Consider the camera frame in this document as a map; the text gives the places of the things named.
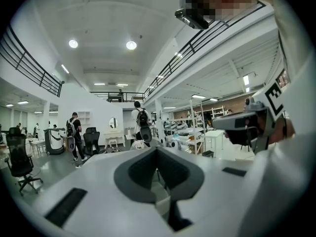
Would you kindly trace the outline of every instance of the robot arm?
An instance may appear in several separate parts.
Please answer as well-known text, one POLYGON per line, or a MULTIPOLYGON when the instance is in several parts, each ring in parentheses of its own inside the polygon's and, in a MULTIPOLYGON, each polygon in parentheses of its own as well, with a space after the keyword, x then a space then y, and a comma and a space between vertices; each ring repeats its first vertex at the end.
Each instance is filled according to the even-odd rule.
POLYGON ((281 94, 278 83, 273 81, 246 99, 244 112, 216 118, 213 127, 226 130, 233 144, 248 143, 255 154, 265 150, 284 111, 281 94))

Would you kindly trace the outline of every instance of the black railing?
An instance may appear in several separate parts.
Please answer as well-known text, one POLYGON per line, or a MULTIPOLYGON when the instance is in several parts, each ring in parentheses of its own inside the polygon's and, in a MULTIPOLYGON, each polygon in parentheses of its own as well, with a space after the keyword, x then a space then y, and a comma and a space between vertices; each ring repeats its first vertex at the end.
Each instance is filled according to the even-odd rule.
POLYGON ((92 91, 92 94, 107 100, 108 102, 143 102, 144 93, 138 92, 122 92, 119 94, 118 91, 114 92, 95 92, 92 91))
POLYGON ((236 15, 228 18, 226 17, 223 21, 211 21, 208 25, 207 30, 200 30, 192 39, 189 40, 187 44, 184 45, 178 51, 173 58, 168 62, 168 64, 163 68, 163 70, 157 75, 153 82, 149 85, 148 89, 144 92, 144 99, 146 99, 153 91, 155 91, 159 85, 161 85, 172 73, 174 73, 182 64, 184 64, 188 59, 191 58, 196 52, 201 48, 219 36, 222 32, 238 23, 240 20, 254 13, 255 11, 265 7, 260 1, 257 4, 252 5, 250 8, 247 8, 248 12, 244 16, 236 15))
POLYGON ((16 70, 50 93, 60 96, 62 82, 50 75, 26 50, 11 26, 0 41, 0 55, 16 70))

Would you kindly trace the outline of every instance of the black pants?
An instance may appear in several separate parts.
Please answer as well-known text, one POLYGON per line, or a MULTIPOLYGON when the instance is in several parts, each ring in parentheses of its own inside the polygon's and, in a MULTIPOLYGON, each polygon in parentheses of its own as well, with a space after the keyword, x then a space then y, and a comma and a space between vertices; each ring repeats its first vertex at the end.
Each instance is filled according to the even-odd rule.
POLYGON ((81 141, 75 140, 75 148, 73 150, 74 158, 78 158, 76 147, 78 148, 78 152, 79 152, 79 155, 80 155, 81 159, 83 159, 84 155, 83 155, 82 148, 81 148, 81 141))
POLYGON ((136 134, 136 140, 142 140, 143 138, 142 138, 142 135, 140 134, 140 132, 138 132, 137 134, 136 134))

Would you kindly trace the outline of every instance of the mirror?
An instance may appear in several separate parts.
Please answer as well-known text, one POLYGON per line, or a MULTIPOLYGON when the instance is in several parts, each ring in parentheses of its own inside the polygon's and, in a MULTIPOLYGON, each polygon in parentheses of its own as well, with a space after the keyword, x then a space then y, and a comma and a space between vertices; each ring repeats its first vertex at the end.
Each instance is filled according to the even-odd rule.
POLYGON ((116 118, 111 118, 109 122, 110 128, 116 129, 118 127, 118 120, 116 118))

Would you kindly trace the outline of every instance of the black office chair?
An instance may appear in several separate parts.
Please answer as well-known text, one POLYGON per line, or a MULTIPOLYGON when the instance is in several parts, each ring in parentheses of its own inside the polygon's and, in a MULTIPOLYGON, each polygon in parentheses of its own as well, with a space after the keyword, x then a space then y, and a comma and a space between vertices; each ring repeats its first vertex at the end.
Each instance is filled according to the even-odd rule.
POLYGON ((17 127, 10 128, 9 133, 6 135, 7 145, 10 150, 11 166, 9 164, 9 158, 6 158, 5 162, 8 164, 12 176, 24 177, 24 180, 18 181, 18 184, 21 187, 19 192, 22 196, 23 194, 21 191, 27 184, 30 185, 36 193, 38 193, 31 182, 40 180, 40 182, 43 183, 43 180, 40 178, 27 176, 27 174, 32 172, 34 165, 32 162, 32 156, 28 156, 26 154, 25 139, 25 135, 21 134, 20 129, 17 127))
POLYGON ((85 149, 84 152, 86 155, 93 156, 97 154, 107 153, 106 149, 100 149, 98 141, 100 137, 100 132, 97 132, 95 127, 89 127, 85 130, 83 135, 85 149))

